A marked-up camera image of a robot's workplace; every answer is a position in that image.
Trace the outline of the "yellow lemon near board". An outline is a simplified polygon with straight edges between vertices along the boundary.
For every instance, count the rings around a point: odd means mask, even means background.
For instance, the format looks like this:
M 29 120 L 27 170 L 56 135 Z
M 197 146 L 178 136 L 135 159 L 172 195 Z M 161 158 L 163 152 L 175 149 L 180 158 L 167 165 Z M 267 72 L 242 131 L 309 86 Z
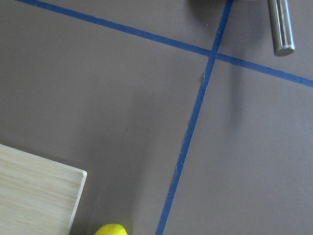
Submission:
M 127 235 L 127 231 L 120 224 L 106 224 L 100 227 L 95 235 Z

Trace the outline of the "wooden cutting board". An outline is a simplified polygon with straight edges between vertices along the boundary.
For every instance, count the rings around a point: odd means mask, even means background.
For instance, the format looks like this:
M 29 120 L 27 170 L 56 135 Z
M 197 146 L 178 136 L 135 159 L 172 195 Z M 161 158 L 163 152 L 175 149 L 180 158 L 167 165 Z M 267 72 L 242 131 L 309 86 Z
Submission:
M 0 146 L 0 233 L 68 235 L 87 172 Z

